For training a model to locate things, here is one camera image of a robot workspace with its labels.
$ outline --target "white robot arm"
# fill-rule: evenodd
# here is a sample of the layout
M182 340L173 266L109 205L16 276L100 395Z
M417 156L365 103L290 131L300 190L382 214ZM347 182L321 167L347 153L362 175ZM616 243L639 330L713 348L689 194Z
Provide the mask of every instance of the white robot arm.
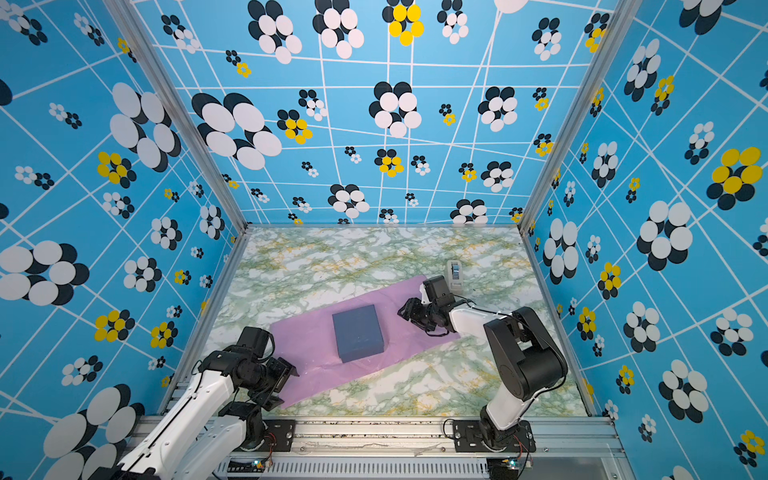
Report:
M480 412L483 442L492 451L513 442L528 407L542 393L562 386L568 373L562 353L532 309L494 312L457 300L443 276L426 280L422 299L411 298L398 314L427 335L442 327L446 333L441 335L456 332L488 340L502 378L496 396ZM520 344L527 342L531 345L522 349Z
M162 421L117 466L99 468L89 480L204 480L234 449L253 451L265 439L261 410L283 401L276 396L296 368L283 358L264 356L274 338L266 330L246 327L237 344L202 361L187 391ZM252 402L232 401L214 426L195 442L200 430L238 388Z

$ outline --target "black cable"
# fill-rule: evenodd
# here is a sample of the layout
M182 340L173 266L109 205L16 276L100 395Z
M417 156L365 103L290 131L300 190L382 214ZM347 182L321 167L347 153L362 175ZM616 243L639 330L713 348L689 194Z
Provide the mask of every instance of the black cable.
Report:
M442 436L446 437L447 439L456 440L456 437L449 437L447 433L445 433L445 424L448 423L448 420L454 422L454 419L445 419L442 423Z
M525 454L525 462L523 462L523 468L520 469L520 472L518 473L518 479L523 476L523 472L525 471L525 466L528 464L528 457L531 454L530 451Z

